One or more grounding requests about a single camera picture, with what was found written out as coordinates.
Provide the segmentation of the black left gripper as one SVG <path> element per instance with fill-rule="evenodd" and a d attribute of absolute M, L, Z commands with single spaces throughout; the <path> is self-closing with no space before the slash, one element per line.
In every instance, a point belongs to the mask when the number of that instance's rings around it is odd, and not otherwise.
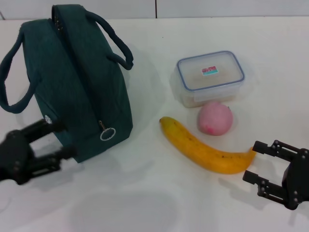
<path fill-rule="evenodd" d="M 22 185 L 30 180 L 27 174 L 27 162 L 34 156 L 29 143 L 42 137 L 66 130 L 61 121 L 48 123 L 41 119 L 25 128 L 9 132 L 0 143 L 0 180 L 13 180 Z M 62 160 L 69 160 L 77 156 L 73 146 L 62 147 L 60 150 L 34 158 L 32 160 L 32 178 L 50 174 L 61 170 Z"/>

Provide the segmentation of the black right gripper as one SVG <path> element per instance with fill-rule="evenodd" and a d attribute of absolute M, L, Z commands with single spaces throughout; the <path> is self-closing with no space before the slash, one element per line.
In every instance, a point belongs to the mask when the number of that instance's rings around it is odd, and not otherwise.
<path fill-rule="evenodd" d="M 250 171 L 245 171 L 242 180 L 257 185 L 257 195 L 284 205 L 290 210 L 297 209 L 302 202 L 309 201 L 309 151 L 275 140 L 272 145 L 256 141 L 252 150 L 278 157 L 290 162 L 284 172 L 282 186 L 270 183 Z"/>

